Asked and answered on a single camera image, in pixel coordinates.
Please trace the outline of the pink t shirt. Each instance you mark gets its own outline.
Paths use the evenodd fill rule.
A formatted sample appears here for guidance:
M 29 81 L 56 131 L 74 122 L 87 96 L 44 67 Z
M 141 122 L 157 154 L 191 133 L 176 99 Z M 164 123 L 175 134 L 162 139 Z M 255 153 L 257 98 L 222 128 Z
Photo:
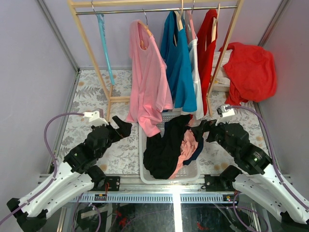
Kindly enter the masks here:
M 160 133 L 162 112 L 173 109 L 167 66 L 153 36 L 140 21 L 130 24 L 129 56 L 132 59 L 132 87 L 126 121 L 137 122 L 148 137 Z

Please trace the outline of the orange hanger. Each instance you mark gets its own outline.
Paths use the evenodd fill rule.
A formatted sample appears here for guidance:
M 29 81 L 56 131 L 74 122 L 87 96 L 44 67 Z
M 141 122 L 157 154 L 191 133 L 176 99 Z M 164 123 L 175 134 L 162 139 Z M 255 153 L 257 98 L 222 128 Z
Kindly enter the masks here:
M 146 11 L 144 9 L 143 13 L 146 19 L 146 23 L 143 23 L 141 20 L 137 21 L 138 24 L 138 38 L 139 38 L 139 46 L 142 50 L 147 50 L 149 40 L 153 37 L 153 34 L 149 30 L 148 27 L 148 18 L 146 15 Z

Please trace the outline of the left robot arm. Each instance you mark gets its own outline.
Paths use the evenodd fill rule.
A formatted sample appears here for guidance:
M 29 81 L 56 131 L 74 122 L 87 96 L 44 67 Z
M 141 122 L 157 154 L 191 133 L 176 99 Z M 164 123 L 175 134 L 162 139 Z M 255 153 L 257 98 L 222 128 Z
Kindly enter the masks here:
M 54 171 L 34 190 L 24 197 L 7 202 L 24 232 L 38 232 L 47 220 L 60 208 L 84 192 L 106 187 L 106 175 L 97 166 L 106 150 L 131 134 L 132 124 L 119 117 L 112 119 L 118 126 L 100 117 L 99 111 L 80 114 L 88 118 L 91 132 L 87 138 L 62 159 L 53 159 Z

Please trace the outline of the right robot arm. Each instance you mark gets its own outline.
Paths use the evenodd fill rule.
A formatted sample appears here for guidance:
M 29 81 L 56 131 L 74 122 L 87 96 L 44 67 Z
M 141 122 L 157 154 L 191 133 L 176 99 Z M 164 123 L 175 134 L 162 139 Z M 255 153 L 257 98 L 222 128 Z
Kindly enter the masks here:
M 248 132 L 239 123 L 203 120 L 191 131 L 196 139 L 208 133 L 208 143 L 216 142 L 233 157 L 236 165 L 228 166 L 220 175 L 224 190 L 235 189 L 250 197 L 286 232 L 309 230 L 309 202 L 279 174 L 272 158 L 250 142 Z

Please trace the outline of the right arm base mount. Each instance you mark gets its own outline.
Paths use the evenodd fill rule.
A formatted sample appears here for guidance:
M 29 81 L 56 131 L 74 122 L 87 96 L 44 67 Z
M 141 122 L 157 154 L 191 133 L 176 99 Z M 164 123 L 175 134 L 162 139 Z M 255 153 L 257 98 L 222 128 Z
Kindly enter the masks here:
M 204 184 L 201 186 L 201 189 L 207 192 L 228 191 L 228 187 L 220 176 L 212 176 L 210 174 L 204 175 Z

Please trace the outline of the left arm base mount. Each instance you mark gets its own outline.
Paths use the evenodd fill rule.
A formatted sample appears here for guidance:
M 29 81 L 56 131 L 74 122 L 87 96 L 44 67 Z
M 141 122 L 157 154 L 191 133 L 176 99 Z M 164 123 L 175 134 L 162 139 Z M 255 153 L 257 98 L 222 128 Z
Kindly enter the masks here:
M 105 178 L 104 187 L 106 192 L 118 192 L 120 190 L 120 180 L 119 176 L 107 176 Z

